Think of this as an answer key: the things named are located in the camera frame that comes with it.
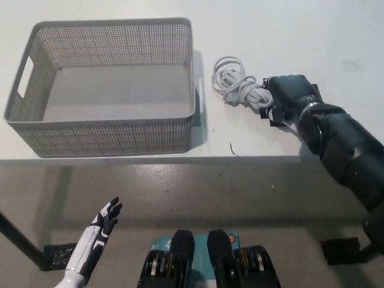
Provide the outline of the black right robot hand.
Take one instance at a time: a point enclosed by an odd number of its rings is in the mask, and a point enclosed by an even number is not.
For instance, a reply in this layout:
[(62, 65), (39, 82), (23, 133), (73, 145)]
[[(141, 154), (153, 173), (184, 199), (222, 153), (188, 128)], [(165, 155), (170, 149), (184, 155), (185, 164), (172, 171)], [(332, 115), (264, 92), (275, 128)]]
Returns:
[(302, 74), (264, 78), (262, 88), (272, 95), (272, 104), (262, 109), (262, 117), (273, 127), (296, 126), (305, 110), (323, 102), (318, 86)]

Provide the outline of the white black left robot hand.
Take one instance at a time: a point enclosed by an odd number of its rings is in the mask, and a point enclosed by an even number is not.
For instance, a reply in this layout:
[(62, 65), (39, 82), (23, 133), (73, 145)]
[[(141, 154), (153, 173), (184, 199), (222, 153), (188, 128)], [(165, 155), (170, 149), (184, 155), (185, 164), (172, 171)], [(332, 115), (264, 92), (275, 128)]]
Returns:
[(85, 278), (90, 278), (108, 242), (122, 203), (119, 197), (108, 202), (81, 235), (66, 267)]

